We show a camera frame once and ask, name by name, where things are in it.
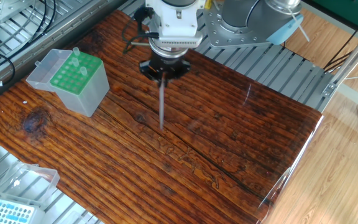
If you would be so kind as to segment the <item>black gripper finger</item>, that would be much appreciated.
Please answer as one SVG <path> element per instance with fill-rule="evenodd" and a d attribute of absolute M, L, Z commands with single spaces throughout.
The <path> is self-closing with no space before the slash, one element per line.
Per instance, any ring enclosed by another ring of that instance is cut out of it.
<path fill-rule="evenodd" d="M 149 80 L 157 83 L 158 87 L 162 85 L 163 72 L 158 67 L 155 67 L 153 61 L 148 60 L 139 64 L 140 73 L 146 76 Z"/>
<path fill-rule="evenodd" d="M 191 64 L 185 60 L 177 61 L 167 68 L 166 79 L 176 80 L 184 76 L 191 69 Z"/>

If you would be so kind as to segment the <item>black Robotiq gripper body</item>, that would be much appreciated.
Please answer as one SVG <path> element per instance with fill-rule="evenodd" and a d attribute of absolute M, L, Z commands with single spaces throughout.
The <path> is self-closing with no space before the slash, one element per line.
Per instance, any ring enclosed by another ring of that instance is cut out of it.
<path fill-rule="evenodd" d="M 150 67 L 153 70 L 183 70 L 185 68 L 184 55 L 185 53 L 177 53 L 171 56 L 162 56 L 152 51 Z"/>

